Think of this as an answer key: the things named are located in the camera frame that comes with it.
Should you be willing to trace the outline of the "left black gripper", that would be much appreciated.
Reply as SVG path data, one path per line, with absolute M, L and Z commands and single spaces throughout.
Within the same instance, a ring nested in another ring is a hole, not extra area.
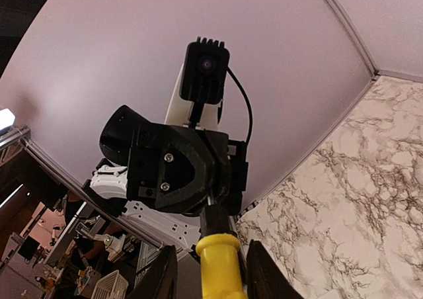
M 140 128 L 130 148 L 127 198 L 167 213 L 199 213 L 207 199 L 239 213 L 247 171 L 245 143 L 223 132 Z

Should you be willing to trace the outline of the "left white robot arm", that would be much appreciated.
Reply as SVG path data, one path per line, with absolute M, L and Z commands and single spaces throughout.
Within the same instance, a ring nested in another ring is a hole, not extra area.
M 104 159 L 84 190 L 107 214 L 187 251 L 231 232 L 247 185 L 244 141 L 153 123 L 124 105 L 99 144 Z

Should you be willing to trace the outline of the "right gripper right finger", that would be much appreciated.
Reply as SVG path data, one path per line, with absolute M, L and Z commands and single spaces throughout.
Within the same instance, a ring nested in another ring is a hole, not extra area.
M 303 299 L 260 241 L 251 240 L 247 252 L 247 295 L 254 299 Z

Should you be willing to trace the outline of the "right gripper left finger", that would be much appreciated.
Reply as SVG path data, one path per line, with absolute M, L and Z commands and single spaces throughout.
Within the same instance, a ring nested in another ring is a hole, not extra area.
M 165 246 L 151 263 L 139 284 L 127 296 L 129 299 L 176 298 L 178 261 L 175 246 Z

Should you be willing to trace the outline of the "yellow handled screwdriver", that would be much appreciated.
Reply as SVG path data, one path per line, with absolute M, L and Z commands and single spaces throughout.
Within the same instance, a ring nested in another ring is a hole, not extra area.
M 246 298 L 239 263 L 240 241 L 226 209 L 212 195 L 200 213 L 200 257 L 203 298 Z

